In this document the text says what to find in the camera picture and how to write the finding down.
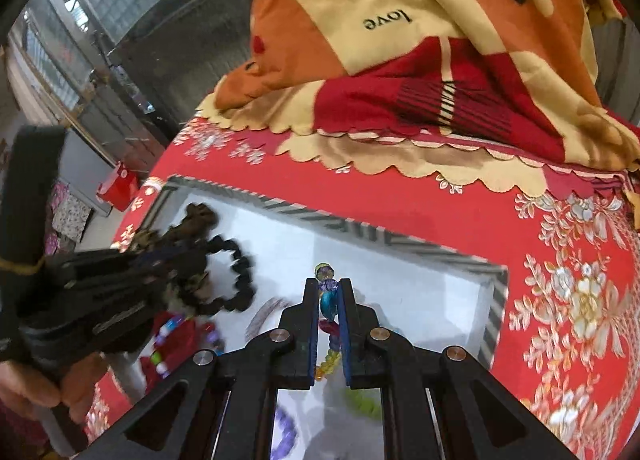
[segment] hand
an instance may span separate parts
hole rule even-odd
[[[91,354],[71,366],[58,387],[30,366],[6,361],[0,363],[0,400],[31,420],[36,420],[34,404],[55,408],[62,402],[68,406],[71,419],[83,424],[94,401],[94,386],[106,371],[103,358]]]

